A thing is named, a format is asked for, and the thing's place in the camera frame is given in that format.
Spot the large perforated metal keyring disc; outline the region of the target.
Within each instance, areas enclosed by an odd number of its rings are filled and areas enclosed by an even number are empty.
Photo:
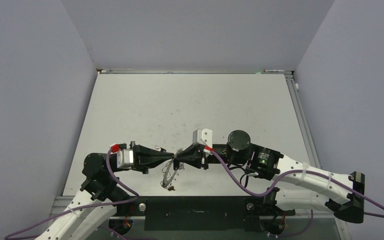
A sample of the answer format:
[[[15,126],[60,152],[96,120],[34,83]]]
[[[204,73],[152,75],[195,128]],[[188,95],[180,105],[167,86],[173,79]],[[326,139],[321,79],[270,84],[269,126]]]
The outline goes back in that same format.
[[[175,186],[173,185],[173,181],[176,180],[176,176],[178,176],[178,170],[179,168],[175,169],[175,160],[176,160],[176,154],[172,159],[166,163],[166,165],[162,168],[162,180],[160,182],[160,186],[169,191],[175,191]]]

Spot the key with black tag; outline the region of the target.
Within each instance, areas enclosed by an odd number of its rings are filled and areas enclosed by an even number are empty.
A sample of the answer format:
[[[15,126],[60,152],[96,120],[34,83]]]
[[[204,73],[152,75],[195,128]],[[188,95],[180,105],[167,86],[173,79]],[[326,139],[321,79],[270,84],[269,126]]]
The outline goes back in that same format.
[[[164,148],[162,148],[162,147],[160,147],[160,146],[155,146],[155,149],[157,150],[157,151],[159,151],[159,152],[166,152],[167,150],[166,149],[164,149]]]
[[[177,171],[180,168],[180,162],[178,160],[174,160],[172,163],[173,170]]]

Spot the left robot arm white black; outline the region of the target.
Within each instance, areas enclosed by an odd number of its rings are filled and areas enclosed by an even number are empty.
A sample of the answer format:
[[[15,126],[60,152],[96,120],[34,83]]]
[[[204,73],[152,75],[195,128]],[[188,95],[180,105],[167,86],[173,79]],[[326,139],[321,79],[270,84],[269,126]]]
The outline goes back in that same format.
[[[107,153],[90,153],[83,162],[85,181],[63,212],[50,218],[52,224],[38,240],[84,240],[110,216],[123,215],[139,194],[121,182],[116,172],[149,169],[175,159],[164,150],[113,144]]]

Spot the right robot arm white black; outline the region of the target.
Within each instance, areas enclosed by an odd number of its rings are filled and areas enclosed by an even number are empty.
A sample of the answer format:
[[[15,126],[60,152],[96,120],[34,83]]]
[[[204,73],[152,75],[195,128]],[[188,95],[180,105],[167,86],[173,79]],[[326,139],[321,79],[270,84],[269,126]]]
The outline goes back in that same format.
[[[294,160],[279,151],[253,144],[249,134],[234,130],[225,144],[212,142],[213,132],[207,128],[193,133],[192,145],[176,153],[174,167],[181,163],[207,169],[209,164],[242,165],[248,177],[273,183],[285,182],[300,190],[277,190],[269,187],[262,207],[269,214],[279,210],[317,210],[345,222],[361,224],[364,221],[365,175],[332,173]]]

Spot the aluminium rail back edge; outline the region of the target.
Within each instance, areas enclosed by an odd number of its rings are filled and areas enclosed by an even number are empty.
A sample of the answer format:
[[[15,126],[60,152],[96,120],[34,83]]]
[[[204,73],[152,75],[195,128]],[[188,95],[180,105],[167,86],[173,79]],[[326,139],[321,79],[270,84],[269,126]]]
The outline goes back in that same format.
[[[286,70],[283,73],[264,73],[263,70],[139,70],[139,69],[98,69],[100,74],[284,74],[292,75],[293,70]]]

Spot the aluminium rail edge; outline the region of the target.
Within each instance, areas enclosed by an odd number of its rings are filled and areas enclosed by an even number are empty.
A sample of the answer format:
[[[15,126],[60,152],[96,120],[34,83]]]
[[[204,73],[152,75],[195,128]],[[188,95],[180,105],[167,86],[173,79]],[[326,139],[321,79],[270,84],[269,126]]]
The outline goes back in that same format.
[[[264,73],[263,70],[139,70],[139,69],[98,69],[100,74],[284,74],[292,75],[293,70],[286,70],[283,73]]]
[[[305,149],[308,155],[309,162],[312,167],[321,168],[319,156],[314,144],[314,140],[310,131],[308,121],[306,119],[304,109],[299,97],[299,86],[294,79],[294,71],[287,71],[285,80],[291,96],[292,104],[296,113],[299,128],[304,141]]]

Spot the aluminium rail right edge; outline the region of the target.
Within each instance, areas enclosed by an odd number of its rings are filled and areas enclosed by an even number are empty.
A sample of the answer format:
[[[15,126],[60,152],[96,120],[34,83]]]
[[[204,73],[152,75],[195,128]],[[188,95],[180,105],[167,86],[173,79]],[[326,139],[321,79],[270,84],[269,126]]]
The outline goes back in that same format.
[[[299,128],[304,141],[305,149],[308,155],[309,162],[312,167],[321,168],[319,156],[314,144],[314,140],[310,131],[308,121],[306,119],[304,109],[299,97],[299,86],[294,79],[294,71],[287,71],[285,80],[291,96],[292,104],[296,113]]]

